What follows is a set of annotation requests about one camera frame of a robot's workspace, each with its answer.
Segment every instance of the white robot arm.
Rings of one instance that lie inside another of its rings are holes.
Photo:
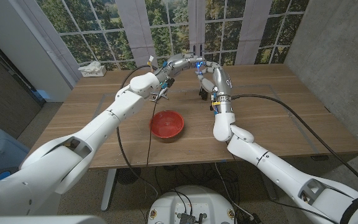
[[[0,216],[31,215],[52,193],[63,194],[72,188],[88,170],[100,146],[122,121],[140,111],[151,91],[167,88],[166,83],[180,71],[203,60],[178,54],[156,74],[134,77],[83,129],[40,146],[18,172],[0,180]]]
[[[212,92],[214,137],[218,141],[230,140],[227,149],[233,155],[255,165],[299,207],[336,223],[358,223],[358,192],[339,182],[305,174],[255,143],[250,132],[234,125],[229,76],[213,62],[206,65],[208,68],[199,73],[199,80],[205,90]],[[205,72],[213,72],[215,86],[202,77]],[[304,213],[313,223],[332,223],[310,212]]]

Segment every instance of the concrete wall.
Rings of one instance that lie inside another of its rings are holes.
[[[64,101],[71,89],[9,1],[0,1],[0,49],[46,101]]]
[[[285,64],[358,140],[358,1],[310,0]],[[358,170],[358,156],[348,159]],[[358,190],[358,180],[333,158],[290,162]]]

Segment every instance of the window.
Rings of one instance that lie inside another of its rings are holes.
[[[151,52],[155,50],[157,63],[162,66],[163,62],[172,55],[193,51],[193,47],[190,50],[189,32],[200,30],[200,27],[203,30],[203,26],[205,26],[205,34],[201,38],[197,37],[197,44],[203,44],[205,59],[220,65],[234,65],[242,26],[248,26],[243,22],[258,24],[260,21],[260,19],[250,21],[248,17],[244,18],[244,13],[257,14],[261,10],[259,7],[254,8],[252,4],[246,9],[245,0],[206,0],[201,4],[195,4],[197,10],[191,13],[204,12],[205,9],[205,20],[192,21],[191,24],[189,24],[188,3],[193,2],[144,1],[145,8],[131,4],[128,4],[128,8],[121,8],[122,12],[131,9],[131,13],[132,11],[139,13],[139,18],[142,17],[143,21],[148,19],[150,30],[148,26],[146,29],[142,28],[142,33],[137,36],[140,32],[125,30],[115,0],[36,0],[79,65],[97,60],[108,70],[133,69],[136,66],[135,59],[137,63],[139,61],[143,63],[144,55],[150,54],[150,50]],[[308,2],[309,0],[273,0],[268,15],[268,8],[264,9],[263,14],[268,18],[263,36],[256,37],[261,39],[259,48],[255,46],[252,52],[241,52],[241,57],[243,54],[248,54],[253,60],[256,55],[256,64],[283,63]],[[128,20],[126,15],[122,17],[125,24]],[[139,53],[140,47],[130,46],[126,33],[131,34],[130,41],[134,45],[136,44],[134,40],[150,37],[151,34],[152,39],[145,39],[148,49]],[[200,33],[191,33],[191,38],[196,35]],[[131,47],[132,50],[138,49],[134,50],[136,58],[132,54]]]
[[[244,0],[206,1],[206,60],[221,65],[234,65],[245,6]]]
[[[79,65],[93,60],[107,70],[133,69],[115,0],[37,0]]]
[[[157,62],[189,52],[187,0],[145,0]]]
[[[273,0],[255,64],[283,63],[309,0]]]

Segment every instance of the white wall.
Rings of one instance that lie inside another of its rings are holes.
[[[8,0],[0,1],[0,49],[48,102],[64,101],[71,92],[45,50]]]

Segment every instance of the black cable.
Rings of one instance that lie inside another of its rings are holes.
[[[179,191],[173,191],[173,190],[169,190],[168,192],[176,192],[176,193],[179,193],[179,194],[181,194],[181,195],[183,195],[183,196],[185,196],[186,198],[187,198],[187,200],[189,201],[189,203],[190,203],[190,215],[192,215],[193,214],[193,206],[191,205],[191,201],[190,201],[190,199],[185,195],[185,194],[183,194],[183,193],[180,193]]]
[[[176,190],[176,188],[173,188],[173,189],[177,193],[177,195],[179,196],[180,200],[183,202],[183,206],[185,207],[185,214],[187,214],[185,201],[181,198],[181,196],[179,195],[179,192]]]
[[[154,178],[157,183],[158,189],[160,189],[160,193],[162,194],[161,186],[160,186],[160,183],[158,182],[158,178],[157,178],[157,167],[155,167],[155,169],[154,169]]]
[[[332,223],[338,224],[337,222],[335,222],[334,220],[328,218],[327,216],[324,216],[324,215],[322,215],[322,214],[318,214],[318,213],[313,212],[313,211],[311,211],[311,210],[307,210],[307,209],[305,209],[305,208],[301,208],[301,207],[297,207],[297,206],[292,206],[292,205],[287,205],[287,204],[280,203],[280,202],[276,202],[276,201],[274,201],[274,200],[272,200],[272,199],[270,199],[270,198],[269,198],[269,200],[270,200],[271,202],[274,202],[274,203],[279,204],[279,205],[283,205],[283,206],[286,206],[286,207],[295,208],[295,209],[299,209],[299,210],[302,210],[302,211],[305,211],[305,212],[312,213],[313,215],[317,215],[317,216],[319,216],[319,217],[321,217],[321,218],[325,218],[326,220],[328,220],[328,221],[330,221],[330,222],[332,222]]]
[[[263,98],[263,99],[268,99],[268,100],[272,100],[276,103],[281,104],[282,106],[284,106],[287,110],[289,110],[296,118],[298,118],[298,120],[305,126],[305,128],[307,130],[310,131],[310,133],[332,154],[336,157],[336,159],[338,159],[339,161],[342,162],[342,164],[344,164],[354,175],[356,175],[356,177],[358,178],[358,172],[351,167],[346,161],[344,161],[341,157],[339,157],[338,154],[336,154],[336,152],[331,149],[309,126],[308,124],[306,124],[306,122],[303,121],[303,119],[293,110],[291,109],[288,105],[286,105],[285,103],[283,103],[282,101],[269,97],[269,96],[263,96],[263,95],[255,95],[255,94],[244,94],[244,95],[236,95],[236,96],[232,96],[231,99],[235,100],[238,99],[240,97],[256,97],[256,98]]]
[[[153,115],[152,115],[152,120],[150,122],[150,137],[149,137],[149,150],[147,151],[147,162],[146,162],[146,167],[149,166],[149,155],[150,155],[150,146],[152,145],[152,126],[153,126],[153,118],[154,118],[154,113],[155,113],[155,107],[157,106],[157,97],[159,96],[159,94],[161,93],[162,89],[160,90],[160,92],[158,93],[158,95],[156,96],[155,99],[155,104],[154,104],[154,109],[153,109]]]
[[[131,72],[125,77],[124,81],[122,81],[121,86],[120,86],[119,89],[122,89],[122,88],[124,87],[125,82],[127,81],[127,79],[128,79],[134,72],[138,71],[138,70],[141,69],[141,68],[145,68],[145,67],[150,67],[150,65],[141,65],[141,66],[139,66],[139,67],[133,69],[133,71],[131,71]],[[145,179],[142,178],[141,176],[137,175],[136,172],[134,171],[134,169],[132,168],[131,164],[129,163],[128,158],[127,158],[126,155],[125,155],[124,148],[122,147],[122,142],[121,142],[121,138],[120,138],[120,135],[119,135],[119,128],[118,128],[118,127],[117,127],[117,138],[118,138],[118,145],[119,145],[119,148],[120,148],[120,150],[121,150],[121,154],[122,154],[122,156],[124,157],[125,163],[127,164],[128,168],[132,171],[132,173],[133,173],[137,178],[139,178],[140,180],[143,180],[146,184],[148,184],[149,186],[151,186],[151,187],[154,189],[154,191],[155,191],[155,193],[156,193],[155,198],[157,198],[158,192],[157,192],[157,190],[155,189],[155,187],[154,187],[152,184],[150,184],[147,180],[145,180]]]
[[[147,224],[147,219],[146,219],[146,217],[144,216],[144,213],[143,213],[142,209],[139,209],[139,210],[140,210],[140,212],[142,212],[142,216],[143,216],[144,223]]]

